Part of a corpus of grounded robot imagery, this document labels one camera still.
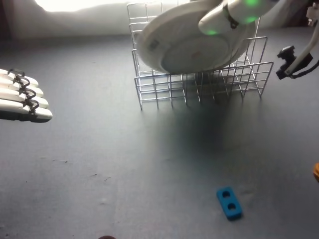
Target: hole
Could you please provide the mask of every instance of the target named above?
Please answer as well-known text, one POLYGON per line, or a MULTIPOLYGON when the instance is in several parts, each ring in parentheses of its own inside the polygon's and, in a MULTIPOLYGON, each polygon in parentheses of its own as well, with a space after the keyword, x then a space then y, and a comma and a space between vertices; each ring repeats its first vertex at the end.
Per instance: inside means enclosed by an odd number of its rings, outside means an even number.
POLYGON ((229 198, 230 193, 228 191, 223 192, 223 198, 229 198))
POLYGON ((233 203, 228 204, 228 209, 231 210, 231 211, 235 210, 236 209, 235 204, 233 204, 233 203))

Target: blue block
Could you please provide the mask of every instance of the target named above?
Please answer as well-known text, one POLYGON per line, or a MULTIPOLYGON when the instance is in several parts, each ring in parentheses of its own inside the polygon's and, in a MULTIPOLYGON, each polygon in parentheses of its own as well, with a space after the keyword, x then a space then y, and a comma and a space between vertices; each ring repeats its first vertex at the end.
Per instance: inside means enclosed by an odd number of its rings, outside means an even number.
POLYGON ((242 216, 243 210, 231 187, 218 190, 217 198, 228 220, 235 220, 242 216))

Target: green light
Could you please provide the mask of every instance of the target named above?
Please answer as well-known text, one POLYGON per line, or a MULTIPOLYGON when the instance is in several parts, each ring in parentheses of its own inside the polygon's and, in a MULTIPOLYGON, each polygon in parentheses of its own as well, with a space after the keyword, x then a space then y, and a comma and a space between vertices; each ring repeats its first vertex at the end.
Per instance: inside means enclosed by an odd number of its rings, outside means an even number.
POLYGON ((209 30, 208 32, 207 32, 207 35, 216 35, 217 34, 217 31, 214 31, 214 30, 209 30))
POLYGON ((258 19, 258 17, 256 16, 250 16, 248 18, 246 18, 246 23, 251 23, 253 21, 256 21, 258 19))
POLYGON ((257 5, 259 5, 259 1, 260 0, 245 0, 246 4, 248 6, 257 6, 257 5))

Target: white wall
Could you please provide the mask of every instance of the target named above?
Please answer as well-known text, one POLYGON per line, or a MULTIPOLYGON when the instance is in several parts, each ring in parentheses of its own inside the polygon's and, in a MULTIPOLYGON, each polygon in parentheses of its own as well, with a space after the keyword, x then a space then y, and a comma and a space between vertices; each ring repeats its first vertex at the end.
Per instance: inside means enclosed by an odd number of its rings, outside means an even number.
MULTIPOLYGON (((261 21, 262 27, 280 27, 296 7, 281 0, 261 21)), ((299 4, 307 0, 298 0, 299 4)), ((99 5, 74 12, 47 12, 34 0, 4 0, 15 39, 128 34, 127 3, 99 5)))

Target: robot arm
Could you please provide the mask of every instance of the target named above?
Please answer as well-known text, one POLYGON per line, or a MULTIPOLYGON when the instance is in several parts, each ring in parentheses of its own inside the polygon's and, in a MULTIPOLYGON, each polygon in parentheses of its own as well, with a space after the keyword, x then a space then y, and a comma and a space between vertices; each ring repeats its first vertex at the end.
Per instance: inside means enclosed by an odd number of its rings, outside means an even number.
MULTIPOLYGON (((224 0, 218 7, 208 12, 198 23, 199 30, 206 35, 221 34, 235 29, 239 24, 248 24, 271 10, 279 0, 224 0)), ((308 8, 307 17, 313 26, 319 19, 319 7, 316 3, 308 8)), ((319 61, 310 69, 293 75, 309 65, 312 61, 310 51, 319 39, 319 24, 316 25, 313 37, 300 56, 294 56, 294 47, 286 47, 278 57, 286 63, 277 71, 279 79, 285 77, 298 78, 304 76, 319 66, 319 61)))

